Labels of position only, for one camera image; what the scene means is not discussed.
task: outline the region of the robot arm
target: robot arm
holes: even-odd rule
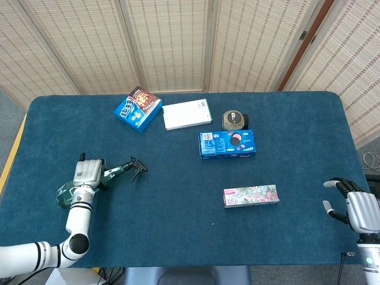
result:
[[[93,188],[99,184],[101,167],[101,160],[77,163],[74,175],[74,185],[77,188],[66,223],[70,236],[55,246],[50,246],[47,242],[0,246],[0,278],[46,267],[69,267],[87,253],[90,246],[87,232],[94,198]]]
[[[347,215],[336,212],[330,202],[323,201],[327,214],[349,224],[359,234],[357,247],[362,257],[363,270],[368,285],[380,284],[380,208],[374,194],[365,192],[354,182],[333,178],[325,187],[336,187],[347,205]]]

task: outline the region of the blue snack box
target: blue snack box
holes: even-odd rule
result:
[[[127,125],[143,132],[162,107],[162,100],[137,86],[113,111]]]
[[[251,129],[200,132],[199,153],[201,159],[253,156],[256,153],[254,132]]]

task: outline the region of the floral box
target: floral box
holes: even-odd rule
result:
[[[279,202],[275,185],[224,189],[223,200],[225,208]]]

